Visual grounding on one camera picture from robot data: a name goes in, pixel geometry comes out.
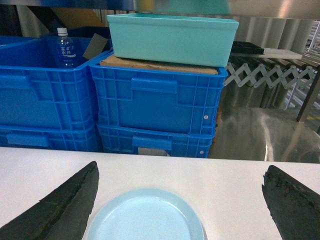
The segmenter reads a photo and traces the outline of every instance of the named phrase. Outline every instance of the bottle cap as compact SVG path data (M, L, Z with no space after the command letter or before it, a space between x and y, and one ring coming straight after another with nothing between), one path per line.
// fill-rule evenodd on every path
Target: bottle cap
M58 27L58 36L64 37L64 36L68 36L68 31L65 27Z

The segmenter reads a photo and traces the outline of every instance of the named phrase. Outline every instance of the bottle label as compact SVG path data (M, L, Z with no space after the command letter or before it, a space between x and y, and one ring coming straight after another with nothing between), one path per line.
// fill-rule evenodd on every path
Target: bottle label
M73 63L76 60L76 50L75 46L71 44L58 44L58 56L59 60L64 63Z

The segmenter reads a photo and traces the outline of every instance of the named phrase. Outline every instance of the blue plastic crate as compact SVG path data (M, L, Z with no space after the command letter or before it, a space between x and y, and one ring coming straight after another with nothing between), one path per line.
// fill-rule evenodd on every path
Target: blue plastic crate
M99 122L116 127L214 135L216 114L228 75L90 65Z
M21 43L33 40L33 37L23 37L23 36L2 36L0 35L0 47L4 47L10 44Z
M0 48L0 125L87 130L98 118L95 83L89 64L59 68L55 37ZM90 40L74 38L82 56Z
M139 148L165 150L172 157L207 158L214 135L112 127L98 124L106 153L138 154Z
M0 147L102 151L101 138L94 125L81 131L0 125Z

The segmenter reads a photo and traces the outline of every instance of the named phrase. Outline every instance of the cardboard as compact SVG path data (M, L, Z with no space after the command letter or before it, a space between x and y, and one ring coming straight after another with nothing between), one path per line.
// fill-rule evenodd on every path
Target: cardboard
M85 59L92 59L95 56L99 55L103 52L106 44L108 42L108 39L104 38L103 36L100 36L99 34L94 34L88 47L86 48L83 57Z
M126 59L126 58L116 57L114 54L112 54L105 60L102 60L100 62L100 65L111 66L111 67L146 69L146 70L197 73L197 74L214 74L214 75L218 74L218 71L215 68L208 67L208 66Z

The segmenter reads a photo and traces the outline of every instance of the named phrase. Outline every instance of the metal shelf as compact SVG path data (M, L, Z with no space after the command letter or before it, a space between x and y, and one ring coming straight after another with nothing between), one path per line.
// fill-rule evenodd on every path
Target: metal shelf
M141 11L139 6L149 6L148 12L161 11L175 13L215 14L217 9L198 7L220 6L225 4L230 8L230 15L248 17L266 17L279 19L320 19L319 0L0 0L0 4L61 7L61 8L87 8Z

